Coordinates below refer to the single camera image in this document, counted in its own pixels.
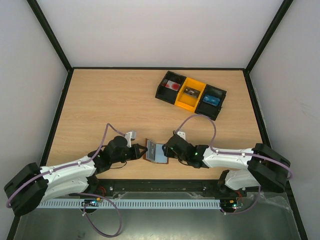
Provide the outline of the brown leather card holder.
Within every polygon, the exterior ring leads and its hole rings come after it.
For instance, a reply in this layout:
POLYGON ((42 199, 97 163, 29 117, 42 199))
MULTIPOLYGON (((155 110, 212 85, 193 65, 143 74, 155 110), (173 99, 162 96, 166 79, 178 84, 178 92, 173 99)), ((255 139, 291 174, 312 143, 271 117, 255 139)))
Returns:
POLYGON ((165 156, 163 146, 164 144, 156 143, 146 138, 145 147, 147 152, 143 155, 143 159, 154 164, 168 164, 169 158, 165 156))

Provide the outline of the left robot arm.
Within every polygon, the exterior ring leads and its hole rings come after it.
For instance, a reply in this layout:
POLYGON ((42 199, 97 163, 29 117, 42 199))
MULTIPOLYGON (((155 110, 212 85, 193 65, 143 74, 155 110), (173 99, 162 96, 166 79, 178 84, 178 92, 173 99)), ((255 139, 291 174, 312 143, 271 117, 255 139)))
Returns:
POLYGON ((116 136, 107 145, 71 162, 54 166, 29 163, 4 186, 6 207, 20 217, 54 198, 94 194, 99 186, 98 174, 108 171, 115 163, 138 160, 147 151, 145 146, 130 145, 125 137, 116 136))

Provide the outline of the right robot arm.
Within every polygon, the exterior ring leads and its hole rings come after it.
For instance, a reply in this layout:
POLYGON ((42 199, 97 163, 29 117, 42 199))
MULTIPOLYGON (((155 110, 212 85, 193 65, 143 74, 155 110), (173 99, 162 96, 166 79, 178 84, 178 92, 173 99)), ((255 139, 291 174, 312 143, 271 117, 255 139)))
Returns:
POLYGON ((251 187, 283 193, 292 175, 290 161, 263 143, 257 143, 253 148, 221 149, 192 145, 174 134, 162 150, 166 157, 196 169, 225 168, 218 183, 218 191, 224 196, 251 187))

